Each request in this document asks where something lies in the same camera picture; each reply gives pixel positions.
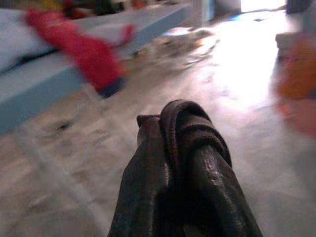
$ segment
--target tiled floor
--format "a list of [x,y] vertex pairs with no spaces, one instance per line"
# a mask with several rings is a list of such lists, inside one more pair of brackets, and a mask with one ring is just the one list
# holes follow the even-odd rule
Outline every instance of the tiled floor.
[[[136,149],[136,116],[159,113],[173,99],[194,100],[227,140],[263,235],[312,236],[316,140],[286,127],[274,108],[275,35],[284,30],[284,22],[279,15],[223,23],[214,29],[221,41],[213,56],[183,71],[164,64],[143,67],[135,60],[126,87],[105,100],[105,117],[88,105],[61,137],[39,143],[89,191],[109,226],[123,169]],[[79,100],[62,101],[35,124],[66,119]],[[106,118],[116,123],[104,126]],[[111,136],[93,147],[106,130]],[[2,136],[0,146],[0,236],[93,236],[92,218],[64,191],[52,191],[51,180],[35,171],[13,134]]]

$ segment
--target doorway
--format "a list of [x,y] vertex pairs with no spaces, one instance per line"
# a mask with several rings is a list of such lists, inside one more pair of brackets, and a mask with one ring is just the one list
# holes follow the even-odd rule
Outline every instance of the doorway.
[[271,10],[286,5],[286,0],[241,0],[241,11]]

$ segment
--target floor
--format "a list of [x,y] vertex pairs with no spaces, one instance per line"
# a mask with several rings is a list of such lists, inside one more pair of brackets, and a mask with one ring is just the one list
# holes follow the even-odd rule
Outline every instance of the floor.
[[[136,149],[136,116],[157,114],[170,100],[196,101],[226,139],[263,235],[312,236],[316,140],[287,127],[275,110],[280,74],[275,35],[286,27],[296,26],[283,14],[217,25],[220,43],[211,57],[183,70],[175,69],[182,66],[179,60],[144,66],[141,57],[135,59],[128,64],[126,87],[103,102],[104,115],[78,93],[32,123],[50,134],[84,102],[78,121],[60,136],[41,134],[35,140],[87,189],[93,197],[87,205],[102,211],[108,228],[122,172]],[[93,218],[35,169],[13,133],[0,137],[0,157],[0,236],[94,236]]]

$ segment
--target red cloth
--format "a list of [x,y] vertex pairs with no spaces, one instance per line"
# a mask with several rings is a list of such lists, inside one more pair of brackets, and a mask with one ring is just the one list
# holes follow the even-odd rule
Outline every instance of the red cloth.
[[76,24],[61,12],[31,9],[26,21],[44,40],[69,55],[96,90],[119,76],[119,65],[110,47],[103,41],[80,34]]

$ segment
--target red garment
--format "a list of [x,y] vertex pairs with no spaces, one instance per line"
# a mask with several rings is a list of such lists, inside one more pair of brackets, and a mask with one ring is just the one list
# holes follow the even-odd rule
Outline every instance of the red garment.
[[110,47],[103,41],[80,34],[76,24],[61,12],[31,9],[26,21],[44,40],[69,55],[96,90],[119,76],[119,65]]

